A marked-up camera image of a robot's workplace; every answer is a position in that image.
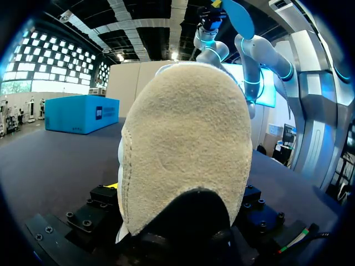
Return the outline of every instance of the beige fabric cover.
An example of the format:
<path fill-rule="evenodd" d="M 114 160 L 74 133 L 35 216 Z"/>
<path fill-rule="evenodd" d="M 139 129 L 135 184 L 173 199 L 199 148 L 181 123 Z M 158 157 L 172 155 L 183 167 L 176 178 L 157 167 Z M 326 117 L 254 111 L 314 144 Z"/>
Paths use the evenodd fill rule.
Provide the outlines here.
<path fill-rule="evenodd" d="M 243 93 L 224 72 L 191 63 L 157 75 L 122 129 L 119 201 L 129 232 L 138 234 L 175 197 L 198 187 L 222 198 L 232 223 L 249 176 L 250 130 Z"/>

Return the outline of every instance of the yellow tag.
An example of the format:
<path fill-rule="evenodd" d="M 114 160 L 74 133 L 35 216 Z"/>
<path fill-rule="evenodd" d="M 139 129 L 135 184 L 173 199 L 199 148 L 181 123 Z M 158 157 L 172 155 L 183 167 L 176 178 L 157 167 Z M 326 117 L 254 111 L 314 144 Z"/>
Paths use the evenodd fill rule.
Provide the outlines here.
<path fill-rule="evenodd" d="M 105 187 L 114 187 L 114 188 L 117 188 L 117 186 L 118 186 L 118 183 L 112 184 L 112 185 L 109 185 L 109 186 L 105 186 Z"/>
<path fill-rule="evenodd" d="M 215 8 L 219 8 L 222 3 L 222 0 L 216 0 L 213 2 L 212 6 Z"/>

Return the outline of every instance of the blue crate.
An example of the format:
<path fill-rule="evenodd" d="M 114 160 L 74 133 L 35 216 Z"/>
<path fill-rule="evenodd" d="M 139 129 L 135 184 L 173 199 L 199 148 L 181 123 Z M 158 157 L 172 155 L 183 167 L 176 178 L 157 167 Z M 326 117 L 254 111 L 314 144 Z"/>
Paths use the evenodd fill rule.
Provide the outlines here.
<path fill-rule="evenodd" d="M 88 134 L 118 122 L 119 100 L 92 95 L 45 101 L 45 129 Z"/>

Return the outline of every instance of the dark carpet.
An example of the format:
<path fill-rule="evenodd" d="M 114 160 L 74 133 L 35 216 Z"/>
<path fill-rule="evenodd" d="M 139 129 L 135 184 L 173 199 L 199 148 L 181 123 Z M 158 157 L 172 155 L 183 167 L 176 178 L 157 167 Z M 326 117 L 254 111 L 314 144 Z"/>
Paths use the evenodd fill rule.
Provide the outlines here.
<path fill-rule="evenodd" d="M 1 147 L 1 185 L 19 225 L 36 213 L 64 219 L 66 212 L 85 203 L 91 189 L 116 183 L 123 123 L 86 136 L 40 130 Z M 266 204 L 285 212 L 286 224 L 300 219 L 328 231 L 341 210 L 305 178 L 256 151 L 248 183 L 262 191 Z M 305 260 L 319 247 L 319 241 L 310 247 L 303 252 Z M 255 252 L 248 249 L 243 253 L 244 262 L 251 263 Z"/>
<path fill-rule="evenodd" d="M 18 223 L 36 213 L 64 218 L 94 187 L 116 183 L 123 123 L 85 136 L 39 130 L 1 147 L 1 185 Z"/>

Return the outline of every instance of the ceiling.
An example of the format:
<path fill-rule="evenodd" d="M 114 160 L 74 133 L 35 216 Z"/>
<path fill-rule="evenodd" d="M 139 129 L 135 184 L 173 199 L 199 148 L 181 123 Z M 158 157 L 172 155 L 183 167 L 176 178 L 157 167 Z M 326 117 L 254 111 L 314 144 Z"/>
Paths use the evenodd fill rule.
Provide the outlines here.
<path fill-rule="evenodd" d="M 277 22 L 268 8 L 268 0 L 236 0 L 253 19 L 256 32 L 273 41 L 287 34 L 287 27 Z M 179 60 L 195 60 L 193 38 L 199 23 L 197 9 L 207 6 L 210 0 L 53 0 L 35 26 L 66 35 L 92 52 L 109 48 L 112 64 L 140 60 L 168 60 L 174 51 Z M 70 10 L 69 22 L 59 22 L 60 15 Z M 226 43 L 232 63 L 239 57 L 234 46 L 237 32 L 228 18 L 224 19 L 216 40 Z"/>

